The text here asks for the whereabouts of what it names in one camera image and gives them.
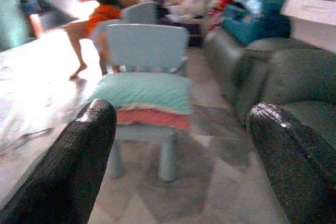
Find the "tile floor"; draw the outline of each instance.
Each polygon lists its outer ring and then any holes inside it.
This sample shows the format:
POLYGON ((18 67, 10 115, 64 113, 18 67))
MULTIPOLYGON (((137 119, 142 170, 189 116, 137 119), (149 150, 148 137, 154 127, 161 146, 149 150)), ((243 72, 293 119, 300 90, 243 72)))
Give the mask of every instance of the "tile floor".
MULTIPOLYGON (((0 201, 34 158, 76 115, 100 79, 98 55, 82 41, 88 68, 68 81, 77 61, 61 29, 0 52, 0 201)), ((158 179, 158 143, 125 141, 125 173, 109 164, 90 224, 287 223, 246 131, 236 122, 199 48, 190 48, 190 132, 179 132, 178 179, 158 179)))

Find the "bare leg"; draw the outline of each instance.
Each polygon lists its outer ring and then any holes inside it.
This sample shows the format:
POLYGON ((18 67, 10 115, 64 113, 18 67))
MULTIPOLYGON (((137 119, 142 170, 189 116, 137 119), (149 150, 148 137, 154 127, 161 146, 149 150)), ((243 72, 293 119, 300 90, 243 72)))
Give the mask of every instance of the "bare leg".
POLYGON ((68 33, 70 43, 78 57, 79 64, 80 64, 77 71, 70 76, 70 80, 76 78, 79 72, 87 68, 87 65, 83 61, 81 47, 79 43, 79 40, 84 39, 86 37, 85 27, 86 27, 86 22, 71 23, 66 27, 66 31, 68 33))
MULTIPOLYGON (((110 51, 109 51, 109 48, 108 48, 108 45, 107 45, 107 40, 106 40, 106 34, 105 33, 100 33, 99 34, 99 43, 101 45, 101 48, 102 48, 102 51, 99 53, 99 57, 100 57, 100 60, 99 60, 99 65, 100 65, 100 69, 101 69, 101 72, 103 75, 106 74, 106 60, 109 59, 109 57, 111 58, 111 55, 110 55, 110 51)), ((112 64, 112 69, 113 69, 113 72, 114 73, 120 73, 120 68, 118 65, 114 65, 112 64)))

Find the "stacked cushions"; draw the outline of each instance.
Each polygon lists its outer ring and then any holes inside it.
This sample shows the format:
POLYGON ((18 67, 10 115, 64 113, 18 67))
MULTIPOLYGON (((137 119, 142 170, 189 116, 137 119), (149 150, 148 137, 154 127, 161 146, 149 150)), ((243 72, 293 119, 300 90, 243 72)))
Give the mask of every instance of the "stacked cushions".
POLYGON ((118 110, 118 124, 145 123, 187 130, 191 83, 168 73, 104 76, 87 102, 104 99, 118 110))

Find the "child's chair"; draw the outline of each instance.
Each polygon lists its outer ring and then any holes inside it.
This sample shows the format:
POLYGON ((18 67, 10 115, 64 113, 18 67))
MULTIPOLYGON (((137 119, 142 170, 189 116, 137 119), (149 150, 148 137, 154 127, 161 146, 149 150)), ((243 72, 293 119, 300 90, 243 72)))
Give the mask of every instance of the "child's chair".
POLYGON ((121 19, 131 24, 157 24, 157 7, 155 1, 131 5, 121 11, 121 19))
MULTIPOLYGON (((186 118, 192 113, 189 80, 167 73, 170 69, 179 68, 185 57, 188 40, 185 28, 115 24, 108 26, 107 38, 115 64, 159 68, 162 71, 108 74, 102 78, 89 100, 105 99, 116 108, 127 111, 154 108, 186 118)), ((123 172, 119 140, 133 140, 161 141, 159 177, 167 182, 176 178, 175 128, 166 125, 118 125, 115 139, 110 156, 114 177, 123 172)))

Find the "girl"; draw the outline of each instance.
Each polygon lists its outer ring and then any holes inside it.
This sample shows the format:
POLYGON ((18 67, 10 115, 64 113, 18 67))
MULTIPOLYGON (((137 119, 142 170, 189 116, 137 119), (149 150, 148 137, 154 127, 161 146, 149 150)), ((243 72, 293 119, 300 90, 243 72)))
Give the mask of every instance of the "girl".
MULTIPOLYGON (((77 77, 78 73, 87 68, 81 54, 79 40, 89 38, 93 41, 99 53, 99 65, 102 74, 106 74, 105 60, 108 58, 106 42, 106 26, 117 23, 121 9, 137 4, 139 0, 97 0, 99 6, 89 16, 88 21, 71 23, 66 27, 70 42, 79 60, 79 68, 70 76, 70 80, 77 77)), ((114 72, 119 72, 119 66, 112 65, 114 72)))

